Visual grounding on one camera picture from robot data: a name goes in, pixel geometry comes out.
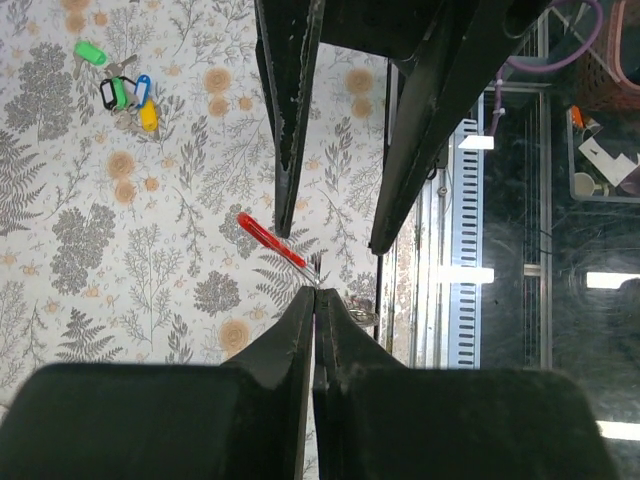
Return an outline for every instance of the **purple cable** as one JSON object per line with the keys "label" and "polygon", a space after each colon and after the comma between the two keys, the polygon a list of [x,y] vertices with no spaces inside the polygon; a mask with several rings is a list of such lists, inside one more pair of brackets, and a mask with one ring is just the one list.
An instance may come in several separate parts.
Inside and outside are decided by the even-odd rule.
{"label": "purple cable", "polygon": [[[597,0],[556,0],[555,2],[549,5],[549,8],[556,7],[558,5],[563,5],[565,3],[570,3],[574,1],[580,1],[582,3],[586,3],[589,5],[594,13],[596,14],[596,24],[593,27],[593,31],[591,35],[585,40],[584,44],[569,55],[567,58],[563,60],[559,60],[556,63],[552,63],[551,65],[529,65],[526,63],[519,62],[515,60],[514,57],[507,58],[507,65],[514,68],[515,70],[520,70],[522,72],[528,73],[551,73],[556,70],[560,70],[561,68],[566,67],[567,65],[575,62],[581,55],[583,55],[593,42],[598,38],[598,34],[600,30],[602,30],[602,25],[604,24],[604,11],[602,10],[602,5],[598,3]],[[496,130],[498,129],[498,122],[500,121],[500,117],[505,114],[504,108],[502,108],[502,74],[504,73],[504,65],[500,67],[500,70],[496,73],[496,86],[495,86],[495,100],[493,102],[493,117],[491,119],[491,127],[489,128],[489,135],[492,137],[495,136]]]}

